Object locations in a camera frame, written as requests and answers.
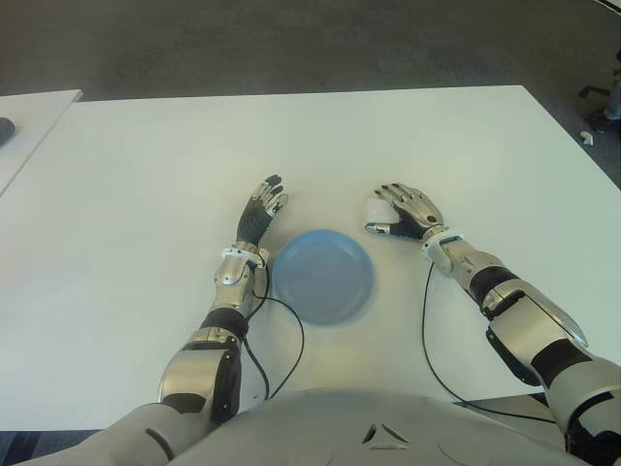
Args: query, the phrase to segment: black cable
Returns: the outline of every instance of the black cable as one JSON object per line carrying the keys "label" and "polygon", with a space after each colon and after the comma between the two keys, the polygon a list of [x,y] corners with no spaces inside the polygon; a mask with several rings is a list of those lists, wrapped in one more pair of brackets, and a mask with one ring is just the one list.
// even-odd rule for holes
{"label": "black cable", "polygon": [[259,297],[256,295],[256,293],[254,292],[254,289],[252,290],[252,294],[254,295],[255,298],[259,298],[261,300],[261,302],[259,303],[259,305],[254,308],[254,310],[252,310],[252,312],[248,315],[248,317],[246,318],[247,321],[250,321],[252,319],[252,317],[259,312],[259,309],[261,309],[263,307],[263,305],[265,304],[265,300],[267,298],[267,295],[270,292],[270,286],[271,286],[271,279],[270,279],[270,268],[268,267],[268,264],[265,263],[265,259],[261,256],[261,254],[259,254],[259,257],[261,257],[261,260],[263,261],[263,268],[265,269],[265,293],[263,293],[263,297]]}
{"label": "black cable", "polygon": [[442,387],[448,393],[453,395],[455,398],[457,398],[464,405],[470,406],[470,407],[475,408],[477,410],[485,411],[487,413],[493,413],[495,415],[511,416],[511,417],[521,417],[523,419],[540,420],[541,422],[549,422],[550,424],[556,424],[556,422],[554,420],[546,419],[546,418],[543,418],[543,417],[527,416],[527,415],[516,415],[514,413],[504,413],[502,411],[496,411],[496,410],[490,410],[490,409],[487,409],[487,408],[483,408],[482,406],[478,406],[475,403],[471,403],[470,401],[466,401],[464,398],[459,396],[453,390],[448,388],[448,386],[446,386],[446,384],[441,380],[440,376],[438,375],[438,373],[434,369],[434,366],[432,365],[431,360],[429,359],[429,354],[427,353],[427,345],[425,344],[425,314],[426,314],[426,308],[427,308],[427,290],[429,289],[429,282],[431,281],[431,273],[433,271],[434,271],[434,264],[432,263],[431,267],[429,267],[429,274],[427,275],[427,282],[425,283],[425,294],[423,296],[423,317],[422,317],[422,325],[421,325],[421,337],[422,337],[421,340],[423,342],[423,352],[425,353],[425,359],[427,360],[427,364],[429,365],[429,369],[431,369],[431,372],[434,375],[434,377],[436,378],[436,380],[438,381],[438,383],[440,385],[442,385]]}
{"label": "black cable", "polygon": [[[257,305],[257,307],[254,308],[252,312],[248,315],[248,317],[245,319],[246,321],[250,321],[252,316],[254,316],[259,311],[259,309],[263,307],[268,292],[270,291],[270,270],[268,269],[268,265],[265,263],[265,259],[261,256],[261,254],[259,254],[259,257],[261,257],[261,260],[263,261],[263,267],[265,268],[265,296],[261,299],[261,302]],[[270,397],[270,381],[268,380],[268,376],[265,373],[265,369],[263,369],[263,366],[252,352],[252,349],[250,349],[250,344],[248,343],[246,337],[244,337],[244,346],[245,350],[248,351],[248,356],[250,356],[250,359],[256,366],[256,370],[259,371],[259,374],[261,374],[261,379],[263,379],[263,384],[265,385],[265,395],[263,395],[263,401],[266,401]]]}
{"label": "black cable", "polygon": [[261,302],[257,305],[256,308],[254,308],[254,310],[252,310],[252,312],[248,315],[248,317],[246,318],[246,321],[249,321],[265,304],[265,302],[267,300],[270,301],[274,301],[277,303],[280,303],[282,306],[284,306],[285,308],[287,308],[291,314],[293,314],[293,316],[296,318],[296,320],[298,321],[298,324],[300,325],[300,333],[302,334],[302,344],[300,345],[300,353],[298,354],[298,358],[296,359],[295,363],[293,364],[293,366],[291,367],[291,370],[289,371],[289,373],[286,375],[286,377],[282,380],[282,382],[280,383],[280,385],[276,388],[276,390],[274,390],[274,393],[272,393],[272,395],[270,396],[270,382],[268,380],[268,377],[265,373],[265,370],[263,369],[263,366],[261,365],[261,363],[259,362],[259,360],[257,359],[257,357],[254,355],[254,353],[252,352],[252,349],[250,349],[250,345],[247,341],[246,338],[244,338],[244,346],[245,349],[248,351],[248,356],[250,356],[250,359],[252,359],[252,362],[254,363],[254,365],[256,366],[257,370],[259,371],[259,373],[261,374],[261,377],[263,378],[263,383],[265,385],[265,397],[264,400],[272,399],[274,398],[277,393],[280,391],[280,389],[286,384],[286,382],[289,380],[289,378],[291,377],[291,375],[295,372],[295,370],[298,367],[298,364],[300,363],[300,360],[302,359],[302,355],[304,354],[304,346],[305,346],[305,342],[306,342],[306,335],[304,333],[304,325],[302,324],[302,321],[300,320],[300,317],[298,316],[298,314],[294,311],[294,309],[289,306],[287,303],[280,301],[277,298],[271,298],[268,296],[269,292],[270,292],[270,286],[271,286],[271,279],[270,279],[270,267],[268,266],[268,264],[265,263],[265,260],[263,259],[263,257],[261,257],[261,260],[263,260],[263,266],[265,268],[265,293],[263,296],[257,296],[257,294],[254,292],[254,289],[252,290],[252,295],[257,298],[260,299]]}
{"label": "black cable", "polygon": [[259,360],[256,358],[254,353],[252,352],[252,349],[250,349],[248,340],[244,337],[243,341],[244,341],[245,350],[248,351],[248,356],[250,356],[250,359],[252,359],[252,362],[256,366],[256,369],[259,371],[259,374],[261,374],[261,378],[263,379],[263,384],[265,385],[265,395],[263,396],[263,401],[266,401],[268,397],[270,396],[270,381],[268,380],[268,376],[265,373],[263,366],[261,365]]}
{"label": "black cable", "polygon": [[305,334],[304,334],[304,325],[302,325],[302,320],[300,319],[300,316],[298,316],[298,313],[296,313],[291,306],[289,306],[287,303],[285,303],[283,301],[280,301],[277,298],[271,298],[269,296],[264,296],[263,298],[264,299],[269,299],[270,301],[274,301],[276,303],[280,303],[282,306],[287,308],[291,312],[291,314],[293,314],[293,316],[296,318],[296,320],[298,321],[298,324],[300,325],[300,333],[302,334],[302,344],[300,345],[300,353],[298,354],[298,358],[296,359],[295,363],[291,367],[291,370],[289,371],[289,373],[282,380],[282,382],[277,387],[277,389],[274,390],[274,393],[272,393],[272,396],[270,396],[270,399],[272,399],[272,398],[274,398],[277,395],[277,393],[280,391],[280,389],[287,383],[287,381],[289,380],[289,378],[291,377],[293,372],[297,369],[298,364],[300,363],[300,359],[302,359],[302,354],[304,354],[304,344],[305,344],[306,337],[305,337]]}

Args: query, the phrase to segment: blue plate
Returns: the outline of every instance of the blue plate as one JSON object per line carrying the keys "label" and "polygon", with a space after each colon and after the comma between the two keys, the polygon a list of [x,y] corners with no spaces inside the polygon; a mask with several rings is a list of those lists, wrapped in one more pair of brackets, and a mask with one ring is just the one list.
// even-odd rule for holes
{"label": "blue plate", "polygon": [[282,249],[274,266],[274,292],[310,323],[353,316],[371,294],[373,264],[362,247],[333,230],[304,233]]}

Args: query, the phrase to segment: white desk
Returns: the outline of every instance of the white desk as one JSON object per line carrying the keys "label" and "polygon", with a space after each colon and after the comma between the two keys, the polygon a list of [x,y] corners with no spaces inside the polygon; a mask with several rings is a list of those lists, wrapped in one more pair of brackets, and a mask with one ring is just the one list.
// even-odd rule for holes
{"label": "white desk", "polygon": [[56,121],[81,96],[79,90],[0,96],[0,117],[16,126],[15,134],[0,146],[0,196]]}
{"label": "white desk", "polygon": [[[376,268],[359,318],[307,328],[287,390],[450,399],[421,352],[429,264],[412,243],[363,230],[367,197],[390,181],[426,192],[621,363],[621,194],[520,86],[78,103],[0,202],[0,429],[104,427],[153,401],[212,302],[247,196],[275,172],[291,198],[262,246],[333,228]],[[457,283],[435,275],[428,305],[449,386],[469,399],[536,391],[490,348]],[[278,384],[297,355],[294,320],[264,309],[249,339]],[[244,365],[247,407],[263,387]]]}

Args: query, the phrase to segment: floor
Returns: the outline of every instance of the floor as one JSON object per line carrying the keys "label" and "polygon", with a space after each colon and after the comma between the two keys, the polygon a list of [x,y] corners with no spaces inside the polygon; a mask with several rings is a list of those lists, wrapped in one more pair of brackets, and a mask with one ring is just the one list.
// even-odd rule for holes
{"label": "floor", "polygon": [[[0,44],[0,95],[523,84],[581,142],[584,116],[605,98],[577,92],[610,85],[621,19],[592,0],[4,0]],[[585,150],[621,186],[618,128]],[[29,445],[38,455],[89,434],[43,433]],[[16,435],[0,433],[0,464]]]}

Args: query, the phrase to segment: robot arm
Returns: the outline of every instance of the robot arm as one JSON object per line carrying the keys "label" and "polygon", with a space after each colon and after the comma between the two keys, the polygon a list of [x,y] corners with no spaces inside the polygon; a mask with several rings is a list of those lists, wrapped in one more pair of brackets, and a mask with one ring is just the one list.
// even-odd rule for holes
{"label": "robot arm", "polygon": [[455,279],[489,320],[486,337],[523,383],[542,385],[567,449],[592,464],[612,464],[621,444],[621,368],[590,353],[580,327],[498,257],[475,249],[443,224],[420,191],[399,183],[376,193],[400,214],[368,231],[421,240],[423,254]]}
{"label": "robot arm", "polygon": [[24,464],[39,466],[159,466],[204,439],[237,413],[254,271],[267,262],[261,237],[286,204],[280,177],[254,191],[240,218],[237,242],[222,252],[215,299],[200,328],[170,361],[158,403],[144,405],[71,449]]}

